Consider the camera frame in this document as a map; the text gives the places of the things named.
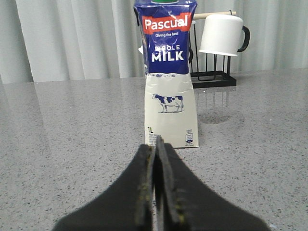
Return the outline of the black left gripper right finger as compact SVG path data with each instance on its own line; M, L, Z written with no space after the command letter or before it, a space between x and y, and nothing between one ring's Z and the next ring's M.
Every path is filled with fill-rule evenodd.
M267 231L260 218L203 184L174 148L156 140L155 194L160 231Z

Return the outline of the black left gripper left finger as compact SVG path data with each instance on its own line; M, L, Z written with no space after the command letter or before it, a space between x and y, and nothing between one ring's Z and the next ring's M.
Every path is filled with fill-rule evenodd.
M63 217L55 231L152 230L155 153L140 145L131 163L100 196Z

